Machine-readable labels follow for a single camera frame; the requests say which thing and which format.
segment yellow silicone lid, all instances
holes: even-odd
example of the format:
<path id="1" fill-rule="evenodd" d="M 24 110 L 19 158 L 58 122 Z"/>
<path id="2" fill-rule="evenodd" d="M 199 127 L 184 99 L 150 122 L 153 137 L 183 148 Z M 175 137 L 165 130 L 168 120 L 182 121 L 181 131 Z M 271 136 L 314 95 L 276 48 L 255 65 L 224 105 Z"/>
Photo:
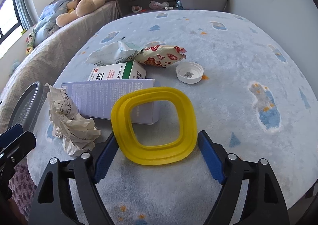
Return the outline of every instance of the yellow silicone lid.
<path id="1" fill-rule="evenodd" d="M 144 146 L 135 136 L 130 112 L 135 106 L 157 100 L 168 100 L 175 105 L 180 135 L 172 143 Z M 112 129 L 121 151 L 128 159 L 141 165 L 163 165 L 182 160 L 197 143 L 197 121 L 192 103 L 175 88 L 154 87 L 126 94 L 115 103 L 111 117 Z"/>

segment lavender box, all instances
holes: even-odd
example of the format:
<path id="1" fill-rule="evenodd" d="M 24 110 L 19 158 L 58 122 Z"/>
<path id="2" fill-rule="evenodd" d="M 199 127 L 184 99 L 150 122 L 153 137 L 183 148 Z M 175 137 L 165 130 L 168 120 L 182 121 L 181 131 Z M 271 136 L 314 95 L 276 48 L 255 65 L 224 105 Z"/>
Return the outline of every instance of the lavender box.
<path id="1" fill-rule="evenodd" d="M 111 119 L 112 107 L 123 95 L 144 88 L 158 87 L 154 79 L 92 80 L 62 83 L 81 115 Z M 159 101 L 136 106 L 131 122 L 154 124 L 159 119 Z"/>

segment candy wrapper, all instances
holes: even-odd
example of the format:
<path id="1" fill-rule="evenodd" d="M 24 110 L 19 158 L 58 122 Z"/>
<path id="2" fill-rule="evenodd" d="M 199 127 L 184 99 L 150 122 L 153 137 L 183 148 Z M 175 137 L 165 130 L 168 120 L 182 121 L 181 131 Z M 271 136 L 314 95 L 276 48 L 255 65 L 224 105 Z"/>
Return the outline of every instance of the candy wrapper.
<path id="1" fill-rule="evenodd" d="M 186 50 L 178 46 L 158 45 L 151 48 L 140 48 L 133 43 L 117 41 L 92 52 L 86 63 L 104 66 L 136 60 L 144 65 L 167 67 L 185 59 L 185 53 Z"/>
<path id="2" fill-rule="evenodd" d="M 54 124 L 55 136 L 63 137 L 65 152 L 76 157 L 92 150 L 95 147 L 94 140 L 101 135 L 101 131 L 95 128 L 92 118 L 85 119 L 78 111 L 73 100 L 61 88 L 50 88 L 47 98 L 50 104 L 50 120 Z"/>
<path id="3" fill-rule="evenodd" d="M 186 59 L 184 48 L 177 46 L 155 46 L 144 48 L 134 57 L 134 60 L 145 65 L 167 67 L 175 62 Z"/>

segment gray curtain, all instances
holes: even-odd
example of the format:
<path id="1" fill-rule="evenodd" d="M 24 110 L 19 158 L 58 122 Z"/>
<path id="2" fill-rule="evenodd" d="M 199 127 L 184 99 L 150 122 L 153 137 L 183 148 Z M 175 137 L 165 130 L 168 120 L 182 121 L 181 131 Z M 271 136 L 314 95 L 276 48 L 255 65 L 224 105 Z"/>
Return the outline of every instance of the gray curtain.
<path id="1" fill-rule="evenodd" d="M 28 30 L 34 24 L 36 24 L 36 20 L 31 14 L 27 4 L 25 3 L 26 0 L 15 0 L 16 7 L 18 9 L 19 17 L 21 20 L 22 27 Z"/>

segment gray plastic stool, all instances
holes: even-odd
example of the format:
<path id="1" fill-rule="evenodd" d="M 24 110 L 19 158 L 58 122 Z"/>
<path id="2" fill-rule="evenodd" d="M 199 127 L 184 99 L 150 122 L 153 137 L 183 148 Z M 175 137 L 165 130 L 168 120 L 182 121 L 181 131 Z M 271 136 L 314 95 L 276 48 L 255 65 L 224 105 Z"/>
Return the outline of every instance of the gray plastic stool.
<path id="1" fill-rule="evenodd" d="M 19 123 L 22 125 L 23 131 L 33 131 L 45 101 L 43 90 L 43 85 L 38 81 L 27 88 L 12 112 L 8 129 Z"/>

